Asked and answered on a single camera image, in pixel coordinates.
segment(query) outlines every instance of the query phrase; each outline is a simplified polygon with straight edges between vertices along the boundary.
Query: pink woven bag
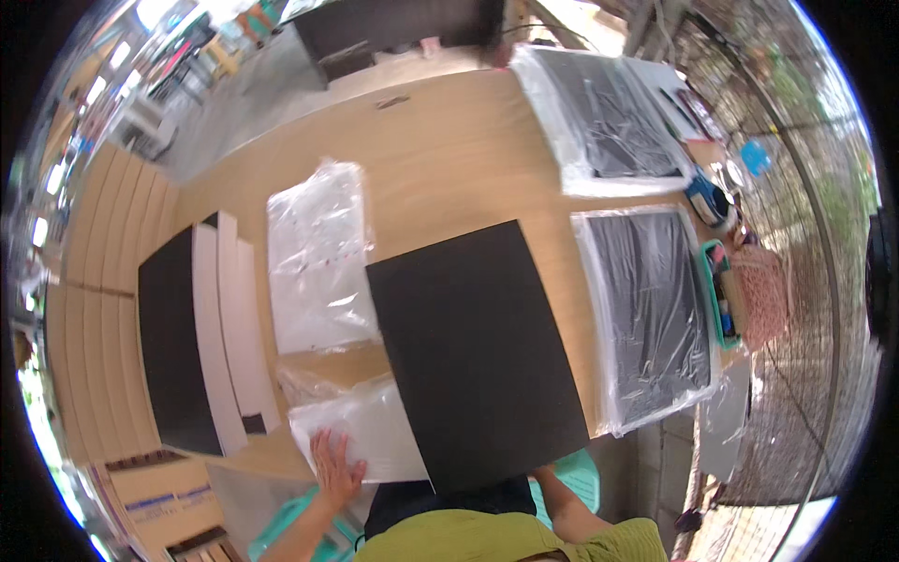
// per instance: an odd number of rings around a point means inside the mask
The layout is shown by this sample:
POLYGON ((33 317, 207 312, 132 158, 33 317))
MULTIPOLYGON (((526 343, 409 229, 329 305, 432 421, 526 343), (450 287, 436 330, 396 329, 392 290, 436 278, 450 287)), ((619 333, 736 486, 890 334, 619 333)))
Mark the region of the pink woven bag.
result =
POLYGON ((759 245, 741 246, 730 262, 743 290, 743 343, 754 352, 787 331, 792 308, 789 271, 777 254, 759 245))

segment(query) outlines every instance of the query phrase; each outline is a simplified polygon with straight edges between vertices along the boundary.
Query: tile floor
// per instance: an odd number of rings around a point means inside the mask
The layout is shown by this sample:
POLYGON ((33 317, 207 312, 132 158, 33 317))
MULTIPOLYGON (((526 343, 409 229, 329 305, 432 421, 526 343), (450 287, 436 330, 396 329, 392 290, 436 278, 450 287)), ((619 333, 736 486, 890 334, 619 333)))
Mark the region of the tile floor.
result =
POLYGON ((331 82, 327 89, 293 27, 249 53, 235 76, 224 76, 199 106, 173 95, 166 112, 178 121, 177 137, 159 164, 185 183, 235 148, 283 123, 334 103, 391 85, 486 67, 476 48, 442 49, 424 58, 412 49, 378 53, 374 67, 331 82))

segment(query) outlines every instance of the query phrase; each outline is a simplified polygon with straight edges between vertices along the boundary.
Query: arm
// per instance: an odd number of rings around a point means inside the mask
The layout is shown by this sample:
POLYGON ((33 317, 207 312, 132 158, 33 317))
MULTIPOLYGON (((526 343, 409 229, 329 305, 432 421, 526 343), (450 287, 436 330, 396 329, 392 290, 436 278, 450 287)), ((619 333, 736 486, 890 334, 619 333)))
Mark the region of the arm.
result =
POLYGON ((320 490, 303 513, 265 550, 259 562, 308 562, 322 535, 331 527, 331 520, 359 493, 365 461, 357 462, 350 469, 346 465, 347 435, 341 435, 334 454, 328 444, 330 438, 331 430, 326 429, 309 440, 320 490))
POLYGON ((584 542, 612 526, 594 515, 577 494, 556 478, 551 468, 540 467, 532 476, 540 484, 547 514, 559 539, 571 543, 584 542))

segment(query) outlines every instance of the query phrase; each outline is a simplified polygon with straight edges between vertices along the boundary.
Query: black pants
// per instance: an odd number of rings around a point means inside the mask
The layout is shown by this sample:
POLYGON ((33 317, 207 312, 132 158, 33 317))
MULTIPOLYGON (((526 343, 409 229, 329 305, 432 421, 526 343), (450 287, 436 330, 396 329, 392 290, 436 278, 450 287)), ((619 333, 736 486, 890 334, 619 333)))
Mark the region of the black pants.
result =
POLYGON ((530 495, 528 477, 509 478, 472 492, 436 495, 427 480, 381 484, 371 502, 365 522, 365 540, 393 527, 403 519, 440 509, 467 509, 481 513, 537 514, 530 495))

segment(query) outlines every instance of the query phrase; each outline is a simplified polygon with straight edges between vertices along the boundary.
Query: black board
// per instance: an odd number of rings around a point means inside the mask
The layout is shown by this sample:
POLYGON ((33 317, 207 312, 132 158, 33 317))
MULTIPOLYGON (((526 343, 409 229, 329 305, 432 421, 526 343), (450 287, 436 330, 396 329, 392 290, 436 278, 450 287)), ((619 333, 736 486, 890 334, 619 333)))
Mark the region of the black board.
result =
POLYGON ((367 273, 437 493, 490 486, 589 441, 517 220, 373 263, 367 273))
POLYGON ((192 264, 188 227, 138 268, 141 353, 163 445, 221 456, 200 366, 192 264))

